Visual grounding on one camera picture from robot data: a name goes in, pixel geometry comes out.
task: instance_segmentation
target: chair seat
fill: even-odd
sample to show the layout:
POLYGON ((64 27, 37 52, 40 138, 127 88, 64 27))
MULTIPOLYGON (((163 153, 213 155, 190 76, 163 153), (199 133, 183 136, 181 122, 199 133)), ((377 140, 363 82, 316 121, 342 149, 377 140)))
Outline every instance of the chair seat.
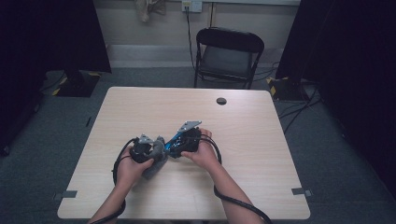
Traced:
POLYGON ((248 78, 251 59, 252 54, 249 52, 207 46, 201 61, 200 72, 248 78))

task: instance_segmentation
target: hand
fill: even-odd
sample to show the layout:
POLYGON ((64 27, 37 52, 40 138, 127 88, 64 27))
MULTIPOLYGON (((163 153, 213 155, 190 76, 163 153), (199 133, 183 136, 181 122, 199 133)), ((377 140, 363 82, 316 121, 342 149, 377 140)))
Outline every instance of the hand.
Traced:
MULTIPOLYGON (((200 129, 201 134, 203 135, 202 138, 205 138, 205 135, 212 137, 212 132, 206 129, 200 129)), ((189 158, 198 166, 206 169, 209 171, 214 166, 219 165, 219 161, 216 157, 216 154, 213 150, 212 145, 205 140, 201 140, 198 146, 198 150, 196 152, 188 152, 183 151, 181 155, 184 157, 189 158)))
POLYGON ((131 146, 125 148, 121 155, 121 162, 119 164, 119 169, 117 171, 117 184, 116 186, 123 186, 130 189, 134 182, 140 178, 143 171, 149 168, 154 159, 150 159, 143 163, 138 163, 132 160, 131 154, 129 153, 131 146))

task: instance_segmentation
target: table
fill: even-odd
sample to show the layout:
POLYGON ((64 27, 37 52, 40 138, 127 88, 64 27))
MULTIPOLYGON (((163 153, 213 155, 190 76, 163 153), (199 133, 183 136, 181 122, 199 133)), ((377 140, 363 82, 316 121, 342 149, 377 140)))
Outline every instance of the table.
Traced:
MULTIPOLYGON (((186 120, 201 120, 223 166, 271 219, 310 216, 289 148, 267 91, 110 88, 63 198, 60 218, 90 218, 113 189, 111 170, 123 145, 141 133, 171 139, 186 120), (217 104, 223 97, 226 105, 217 104)), ((208 173, 186 158, 169 158, 150 180, 141 178, 120 218, 225 219, 208 173)))

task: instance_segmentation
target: person's right hand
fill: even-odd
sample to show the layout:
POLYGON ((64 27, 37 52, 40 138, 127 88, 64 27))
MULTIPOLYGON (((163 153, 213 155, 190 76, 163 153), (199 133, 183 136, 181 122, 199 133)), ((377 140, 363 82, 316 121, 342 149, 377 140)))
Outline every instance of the person's right hand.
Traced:
MULTIPOLYGON (((212 132, 210 132, 209 130, 200 129, 200 131, 202 134, 202 138, 205 138, 205 135, 212 137, 212 132)), ((195 164, 206 169, 207 171, 209 171, 210 168, 219 165, 219 161, 216 157, 212 145, 204 140, 200 141, 198 150, 196 152, 183 151, 181 152, 181 155, 189 158, 195 164)))

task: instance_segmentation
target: forearm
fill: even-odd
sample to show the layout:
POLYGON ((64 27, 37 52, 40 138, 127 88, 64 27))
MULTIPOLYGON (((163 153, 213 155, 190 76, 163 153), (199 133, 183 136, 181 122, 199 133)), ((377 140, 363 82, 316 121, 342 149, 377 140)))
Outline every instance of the forearm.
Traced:
MULTIPOLYGON (((114 187, 114 189, 108 195, 105 202, 98 209, 95 215, 93 215, 93 217, 88 221, 88 223, 92 223, 101 218, 108 217, 119 211, 130 189, 131 188, 129 188, 128 186, 122 186, 122 185, 117 185, 116 187, 114 187)), ((116 221, 117 219, 114 218, 107 223, 116 223, 116 221)))
MULTIPOLYGON (((235 198, 236 200, 244 203, 252 204, 248 196, 231 178, 228 172, 221 166, 216 164, 208 170, 213 182, 218 191, 228 197, 235 198)), ((264 221, 257 214, 250 210, 241 207, 240 205, 229 203, 221 200, 225 215, 229 223, 264 223, 264 221)))

